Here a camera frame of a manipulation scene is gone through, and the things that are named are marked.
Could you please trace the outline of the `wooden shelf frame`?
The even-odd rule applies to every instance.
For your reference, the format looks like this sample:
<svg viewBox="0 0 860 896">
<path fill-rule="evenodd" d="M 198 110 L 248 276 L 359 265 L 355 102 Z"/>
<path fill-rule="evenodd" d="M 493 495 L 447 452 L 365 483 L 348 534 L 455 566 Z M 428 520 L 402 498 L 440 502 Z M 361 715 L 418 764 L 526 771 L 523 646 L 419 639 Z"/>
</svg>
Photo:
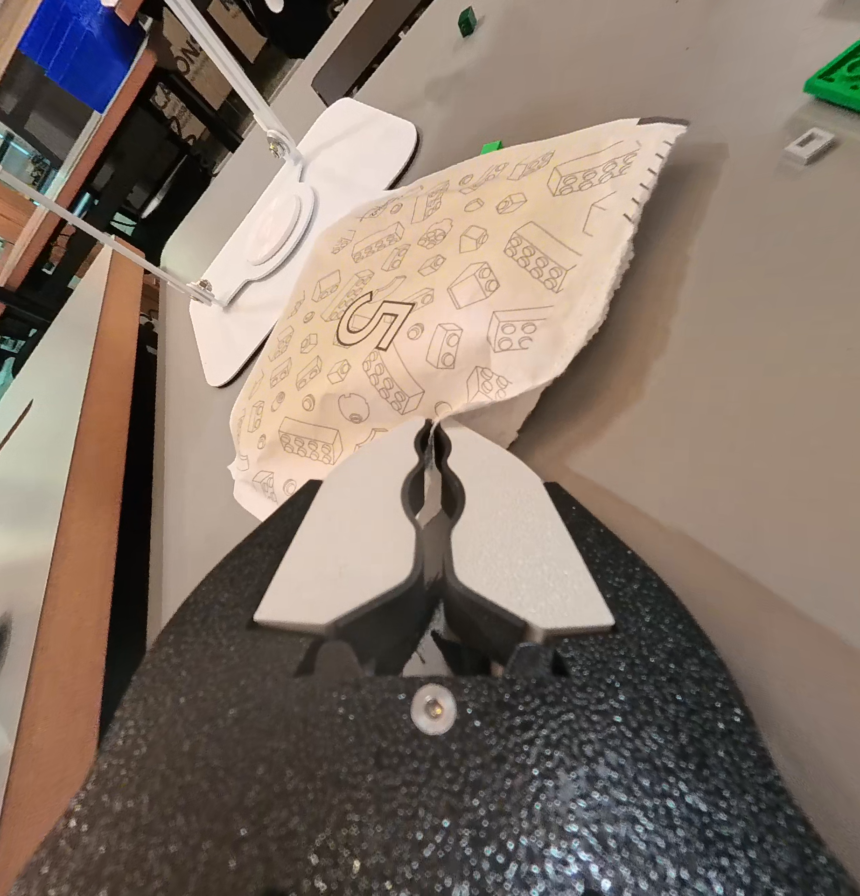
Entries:
<svg viewBox="0 0 860 896">
<path fill-rule="evenodd" d="M 145 45 L 107 110 L 102 116 L 94 115 L 83 129 L 48 190 L 48 195 L 60 206 L 69 209 L 75 205 L 83 185 L 129 114 L 155 63 L 155 51 Z M 6 253 L 0 259 L 0 286 L 11 291 L 18 289 L 51 238 L 62 228 L 63 222 L 57 215 L 36 207 L 17 237 L 7 241 Z"/>
</svg>

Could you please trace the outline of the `white book stand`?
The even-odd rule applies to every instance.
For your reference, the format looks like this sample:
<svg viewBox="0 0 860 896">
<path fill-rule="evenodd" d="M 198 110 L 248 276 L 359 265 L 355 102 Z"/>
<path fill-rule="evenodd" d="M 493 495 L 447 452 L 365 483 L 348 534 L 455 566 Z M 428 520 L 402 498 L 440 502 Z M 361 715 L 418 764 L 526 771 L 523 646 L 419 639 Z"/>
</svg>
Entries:
<svg viewBox="0 0 860 896">
<path fill-rule="evenodd" d="M 298 150 L 295 140 L 267 104 L 267 100 L 253 85 L 244 69 L 235 61 L 223 41 L 219 39 L 208 25 L 204 15 L 196 9 L 194 3 L 189 1 L 168 1 L 167 6 L 181 24 L 189 30 L 190 35 L 207 53 L 234 92 L 241 97 L 251 110 L 255 124 L 265 132 L 268 150 L 283 163 L 280 174 L 286 177 L 287 185 L 285 187 L 286 193 L 280 204 L 282 228 L 272 250 L 266 253 L 264 257 L 260 257 L 258 261 L 253 262 L 252 265 L 282 263 L 296 251 L 303 236 L 303 231 L 298 230 L 298 227 L 303 226 L 303 228 L 306 228 L 314 211 L 314 190 L 312 186 L 302 183 L 305 159 Z M 121 253 L 123 257 L 138 264 L 143 270 L 153 274 L 165 283 L 171 284 L 183 295 L 195 302 L 209 307 L 225 308 L 234 297 L 233 293 L 215 295 L 212 285 L 204 278 L 195 282 L 184 283 L 177 275 L 150 263 L 145 257 L 135 253 L 129 246 L 93 227 L 85 219 L 78 218 L 49 197 L 23 184 L 15 176 L 6 172 L 1 165 L 0 181 L 27 199 L 38 203 L 47 211 L 58 215 L 65 222 L 74 226 L 76 230 L 95 239 L 113 252 Z"/>
</svg>

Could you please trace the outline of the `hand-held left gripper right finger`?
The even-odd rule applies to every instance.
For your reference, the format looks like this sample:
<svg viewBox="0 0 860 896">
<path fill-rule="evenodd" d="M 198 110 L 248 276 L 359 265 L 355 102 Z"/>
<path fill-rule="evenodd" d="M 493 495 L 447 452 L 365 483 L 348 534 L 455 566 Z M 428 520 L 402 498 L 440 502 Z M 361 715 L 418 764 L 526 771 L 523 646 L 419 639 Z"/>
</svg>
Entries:
<svg viewBox="0 0 860 896">
<path fill-rule="evenodd" d="M 435 430 L 449 521 L 442 605 L 447 628 L 490 665 L 525 644 L 611 633 L 615 617 L 543 480 L 461 424 Z"/>
</svg>

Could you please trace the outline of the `grey desk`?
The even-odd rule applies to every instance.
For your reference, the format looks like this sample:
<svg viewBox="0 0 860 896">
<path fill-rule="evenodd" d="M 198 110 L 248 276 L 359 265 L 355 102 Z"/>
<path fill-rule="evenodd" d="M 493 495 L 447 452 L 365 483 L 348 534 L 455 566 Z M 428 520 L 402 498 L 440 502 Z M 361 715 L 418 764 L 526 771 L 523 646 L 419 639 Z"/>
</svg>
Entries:
<svg viewBox="0 0 860 896">
<path fill-rule="evenodd" d="M 617 118 L 689 122 L 605 323 L 513 446 L 633 548 L 731 668 L 860 886 L 860 116 L 804 82 L 860 2 L 433 2 L 357 98 L 406 182 Z M 811 127 L 835 146 L 800 167 Z"/>
</svg>

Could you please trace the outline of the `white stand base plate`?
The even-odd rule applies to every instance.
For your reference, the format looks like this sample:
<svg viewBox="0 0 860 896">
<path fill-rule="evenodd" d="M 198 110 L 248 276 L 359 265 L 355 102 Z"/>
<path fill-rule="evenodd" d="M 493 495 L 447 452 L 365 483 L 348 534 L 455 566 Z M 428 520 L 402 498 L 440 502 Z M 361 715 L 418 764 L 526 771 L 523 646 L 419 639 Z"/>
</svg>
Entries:
<svg viewBox="0 0 860 896">
<path fill-rule="evenodd" d="M 406 169 L 416 127 L 352 98 L 318 117 L 224 243 L 202 279 L 210 304 L 189 314 L 205 381 L 227 385 L 290 303 L 316 238 L 380 196 Z"/>
</svg>

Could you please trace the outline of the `large green toy plate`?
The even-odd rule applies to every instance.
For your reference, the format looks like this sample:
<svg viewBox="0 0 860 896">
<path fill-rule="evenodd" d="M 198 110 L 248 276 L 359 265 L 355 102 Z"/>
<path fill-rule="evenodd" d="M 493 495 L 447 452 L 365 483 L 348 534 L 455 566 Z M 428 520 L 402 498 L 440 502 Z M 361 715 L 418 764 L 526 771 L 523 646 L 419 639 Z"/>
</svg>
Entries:
<svg viewBox="0 0 860 896">
<path fill-rule="evenodd" d="M 808 78 L 804 92 L 860 114 L 860 39 Z"/>
</svg>

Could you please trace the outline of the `small grey toy tile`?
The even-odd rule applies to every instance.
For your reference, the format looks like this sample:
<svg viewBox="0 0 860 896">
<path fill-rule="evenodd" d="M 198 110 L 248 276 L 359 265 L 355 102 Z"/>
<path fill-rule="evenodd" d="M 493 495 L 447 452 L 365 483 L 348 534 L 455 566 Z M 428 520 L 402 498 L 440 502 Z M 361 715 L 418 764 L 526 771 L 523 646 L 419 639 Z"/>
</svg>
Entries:
<svg viewBox="0 0 860 896">
<path fill-rule="evenodd" d="M 783 159 L 805 167 L 815 163 L 836 144 L 837 137 L 820 127 L 811 127 L 783 148 Z"/>
</svg>

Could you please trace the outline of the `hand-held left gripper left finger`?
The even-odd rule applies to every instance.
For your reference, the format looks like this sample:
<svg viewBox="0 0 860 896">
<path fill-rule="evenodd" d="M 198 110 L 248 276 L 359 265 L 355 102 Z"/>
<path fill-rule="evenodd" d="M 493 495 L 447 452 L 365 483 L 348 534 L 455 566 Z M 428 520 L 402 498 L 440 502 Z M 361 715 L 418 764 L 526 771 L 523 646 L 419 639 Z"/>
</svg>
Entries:
<svg viewBox="0 0 860 896">
<path fill-rule="evenodd" d="M 346 644 L 369 674 L 402 673 L 436 606 L 417 521 L 432 436 L 430 420 L 408 420 L 323 480 L 256 624 Z"/>
</svg>

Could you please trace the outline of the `stack of blue plastic bins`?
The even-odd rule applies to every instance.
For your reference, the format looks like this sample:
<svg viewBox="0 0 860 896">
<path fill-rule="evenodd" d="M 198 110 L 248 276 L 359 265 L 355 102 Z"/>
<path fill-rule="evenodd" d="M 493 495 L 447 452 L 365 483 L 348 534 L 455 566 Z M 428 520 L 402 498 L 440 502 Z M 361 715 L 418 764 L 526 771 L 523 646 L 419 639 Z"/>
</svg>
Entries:
<svg viewBox="0 0 860 896">
<path fill-rule="evenodd" d="M 133 68 L 147 33 L 100 1 L 43 1 L 18 50 L 69 95 L 103 114 Z"/>
</svg>

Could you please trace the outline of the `wood-edged pale desk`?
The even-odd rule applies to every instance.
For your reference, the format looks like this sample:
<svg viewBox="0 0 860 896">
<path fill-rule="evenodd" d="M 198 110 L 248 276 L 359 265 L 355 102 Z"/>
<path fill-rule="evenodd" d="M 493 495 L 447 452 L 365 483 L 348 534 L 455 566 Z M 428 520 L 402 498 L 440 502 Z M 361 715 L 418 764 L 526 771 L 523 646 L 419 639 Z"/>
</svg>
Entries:
<svg viewBox="0 0 860 896">
<path fill-rule="evenodd" d="M 128 318 L 132 386 L 142 277 L 102 250 L 0 401 L 0 822 L 91 364 Z"/>
</svg>

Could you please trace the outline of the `printed cardboard boxes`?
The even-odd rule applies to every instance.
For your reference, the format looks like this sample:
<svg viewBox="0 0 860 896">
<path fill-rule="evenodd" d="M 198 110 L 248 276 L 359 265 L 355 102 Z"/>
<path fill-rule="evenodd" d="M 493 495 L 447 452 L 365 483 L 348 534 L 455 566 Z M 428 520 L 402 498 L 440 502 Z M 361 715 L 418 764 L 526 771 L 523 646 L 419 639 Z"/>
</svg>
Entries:
<svg viewBox="0 0 860 896">
<path fill-rule="evenodd" d="M 267 38 L 247 2 L 198 2 L 200 12 L 235 60 L 256 82 L 258 60 L 268 49 Z M 143 2 L 139 16 L 150 20 L 151 45 L 157 54 L 156 67 L 182 79 L 198 94 L 224 126 L 241 139 L 252 124 L 252 116 L 234 93 L 189 30 L 164 2 Z M 188 101 L 167 84 L 155 85 L 151 104 L 165 118 L 174 134 L 192 145 L 217 140 L 209 125 L 195 114 Z"/>
</svg>

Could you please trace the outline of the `white printed paper bag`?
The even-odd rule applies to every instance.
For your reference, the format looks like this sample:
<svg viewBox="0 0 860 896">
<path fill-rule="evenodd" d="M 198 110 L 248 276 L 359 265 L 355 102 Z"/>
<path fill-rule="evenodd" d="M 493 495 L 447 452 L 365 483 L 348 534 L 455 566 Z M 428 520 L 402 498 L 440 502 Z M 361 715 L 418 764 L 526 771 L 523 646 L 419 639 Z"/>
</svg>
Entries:
<svg viewBox="0 0 860 896">
<path fill-rule="evenodd" d="M 437 467 L 438 424 L 533 406 L 601 327 L 687 129 L 628 118 L 495 151 L 330 225 L 234 404 L 238 503 L 264 520 L 315 496 L 408 420 L 433 423 Z"/>
</svg>

